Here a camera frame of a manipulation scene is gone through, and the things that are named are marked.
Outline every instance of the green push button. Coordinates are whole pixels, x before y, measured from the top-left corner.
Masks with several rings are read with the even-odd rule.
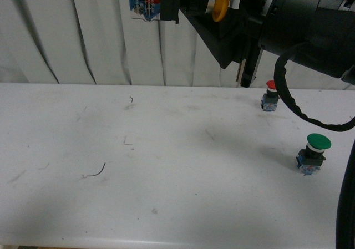
[[[309,134],[307,140],[311,146],[319,150],[328,149],[332,146],[332,142],[328,137],[321,134]]]

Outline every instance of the sticker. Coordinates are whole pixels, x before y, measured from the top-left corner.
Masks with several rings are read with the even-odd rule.
[[[131,18],[147,22],[160,19],[160,0],[129,0]]]

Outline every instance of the curtain fold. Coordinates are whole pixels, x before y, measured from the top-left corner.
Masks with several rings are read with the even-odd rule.
[[[26,0],[48,63],[60,83],[93,84],[73,0]]]
[[[57,82],[35,44],[16,0],[0,0],[0,32],[4,40],[2,47],[7,47],[6,52],[11,54],[17,64],[3,69],[3,79],[13,78],[12,71],[18,73],[18,67],[30,83]]]
[[[74,0],[97,84],[130,84],[119,0]]]
[[[131,19],[129,0],[0,0],[0,82],[237,87],[239,65],[221,69],[179,18]],[[251,87],[265,88],[276,59],[264,52]],[[290,88],[355,88],[292,62],[287,68]]]

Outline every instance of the black wire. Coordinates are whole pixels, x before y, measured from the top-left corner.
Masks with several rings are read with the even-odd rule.
[[[102,169],[100,170],[99,173],[97,173],[97,174],[95,174],[95,175],[86,175],[86,177],[95,177],[95,176],[98,176],[98,175],[104,170],[105,165],[106,165],[106,163],[104,163],[104,165],[103,165],[103,167],[102,167]]]
[[[355,141],[339,196],[336,249],[354,249],[355,231]]]

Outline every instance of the white table surface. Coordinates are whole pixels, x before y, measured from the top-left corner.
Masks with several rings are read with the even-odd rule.
[[[0,84],[0,244],[334,248],[355,132],[313,126],[281,101],[264,112],[264,92]],[[355,114],[355,92],[292,94],[327,123]],[[333,146],[303,176],[295,156],[310,133]]]

